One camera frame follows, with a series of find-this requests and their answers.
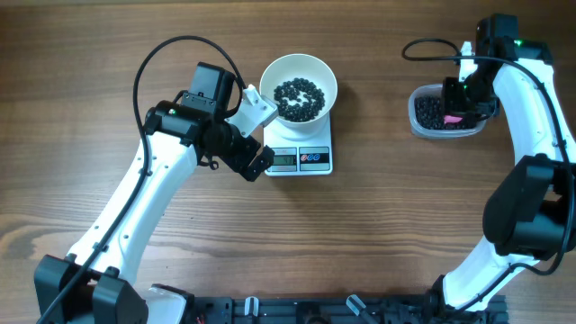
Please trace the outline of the pink scoop blue handle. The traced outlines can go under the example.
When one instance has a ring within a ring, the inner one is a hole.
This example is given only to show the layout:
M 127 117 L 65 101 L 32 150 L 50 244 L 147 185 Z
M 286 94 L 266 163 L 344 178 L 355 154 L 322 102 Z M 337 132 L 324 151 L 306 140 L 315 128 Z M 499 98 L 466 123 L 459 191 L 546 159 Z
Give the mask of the pink scoop blue handle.
M 453 115 L 445 115 L 444 116 L 444 124 L 456 124 L 463 120 L 463 117 L 460 116 L 453 116 Z

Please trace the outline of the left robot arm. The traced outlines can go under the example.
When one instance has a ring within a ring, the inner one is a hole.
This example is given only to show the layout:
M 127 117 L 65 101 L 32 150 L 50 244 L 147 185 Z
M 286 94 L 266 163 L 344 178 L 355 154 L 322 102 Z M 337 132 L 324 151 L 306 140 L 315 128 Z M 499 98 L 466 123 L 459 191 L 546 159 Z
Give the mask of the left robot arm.
M 223 161 L 253 182 L 273 162 L 274 152 L 251 134 L 277 117 L 277 107 L 249 85 L 229 112 L 234 80 L 199 63 L 189 90 L 148 110 L 137 154 L 100 216 L 65 257 L 45 256 L 37 266 L 40 322 L 187 321 L 192 294 L 162 284 L 139 294 L 133 285 L 159 220 L 197 167 Z

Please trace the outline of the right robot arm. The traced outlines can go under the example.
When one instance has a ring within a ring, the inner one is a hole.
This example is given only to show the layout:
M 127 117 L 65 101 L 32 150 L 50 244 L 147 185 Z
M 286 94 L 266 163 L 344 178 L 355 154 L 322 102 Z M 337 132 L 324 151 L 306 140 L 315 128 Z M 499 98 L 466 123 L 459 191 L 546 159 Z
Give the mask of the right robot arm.
M 453 59 L 459 76 L 438 99 L 414 100 L 418 119 L 451 130 L 505 113 L 515 165 L 485 204 L 480 242 L 427 293 L 426 320 L 476 320 L 516 275 L 550 275 L 575 247 L 575 142 L 548 46 L 521 39 L 516 16 L 495 13 Z

